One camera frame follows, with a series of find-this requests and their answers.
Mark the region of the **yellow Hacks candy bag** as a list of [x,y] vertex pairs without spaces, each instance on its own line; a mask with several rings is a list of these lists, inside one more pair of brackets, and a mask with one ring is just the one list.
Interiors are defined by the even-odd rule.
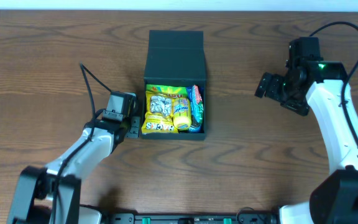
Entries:
[[152,91],[146,91],[145,96],[146,112],[142,134],[178,134],[178,129],[173,124],[173,98]]

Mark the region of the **green Haribo gummy bag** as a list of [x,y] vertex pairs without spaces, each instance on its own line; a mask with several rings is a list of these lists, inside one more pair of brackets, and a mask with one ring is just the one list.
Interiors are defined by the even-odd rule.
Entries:
[[146,90],[154,93],[161,93],[171,98],[187,97],[188,93],[185,87],[167,86],[167,85],[153,85],[146,84]]

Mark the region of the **yellow Mentos bottle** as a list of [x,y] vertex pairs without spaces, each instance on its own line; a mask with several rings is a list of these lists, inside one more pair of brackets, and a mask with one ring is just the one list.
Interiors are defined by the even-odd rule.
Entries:
[[188,98],[177,98],[173,102],[173,125],[184,131],[191,126],[191,106]]

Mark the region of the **blue Oreo cookie pack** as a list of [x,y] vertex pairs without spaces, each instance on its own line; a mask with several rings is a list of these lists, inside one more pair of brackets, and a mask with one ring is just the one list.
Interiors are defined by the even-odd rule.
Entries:
[[202,127],[201,124],[199,124],[199,123],[194,123],[194,124],[192,124],[192,125],[189,127],[188,131],[189,131],[190,133],[200,133],[200,132],[201,132],[201,127]]

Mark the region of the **dark green box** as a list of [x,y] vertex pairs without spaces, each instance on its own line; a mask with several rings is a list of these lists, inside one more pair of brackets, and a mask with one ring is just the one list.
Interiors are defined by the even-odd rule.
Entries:
[[197,85],[206,103],[207,68],[202,31],[151,30],[144,84]]

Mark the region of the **red green KitKat bar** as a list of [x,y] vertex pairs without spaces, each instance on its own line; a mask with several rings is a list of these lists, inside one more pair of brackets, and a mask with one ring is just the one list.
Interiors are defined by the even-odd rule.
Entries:
[[204,114],[203,100],[200,93],[200,89],[197,85],[193,85],[187,87],[186,90],[188,94],[188,99],[191,103],[192,125],[199,126],[203,122]]

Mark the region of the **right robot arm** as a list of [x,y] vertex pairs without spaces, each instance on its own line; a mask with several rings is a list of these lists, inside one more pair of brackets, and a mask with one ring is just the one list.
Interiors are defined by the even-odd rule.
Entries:
[[279,209],[280,223],[358,223],[358,116],[341,62],[325,61],[316,37],[290,42],[285,76],[264,73],[255,91],[297,114],[312,111],[326,146],[329,177],[307,202]]

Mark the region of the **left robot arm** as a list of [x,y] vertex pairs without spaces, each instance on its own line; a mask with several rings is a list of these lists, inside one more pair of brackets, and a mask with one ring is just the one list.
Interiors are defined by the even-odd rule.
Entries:
[[138,138],[134,93],[113,91],[105,109],[85,124],[80,138],[44,167],[20,174],[8,223],[109,223],[109,214],[80,202],[82,182],[124,138]]

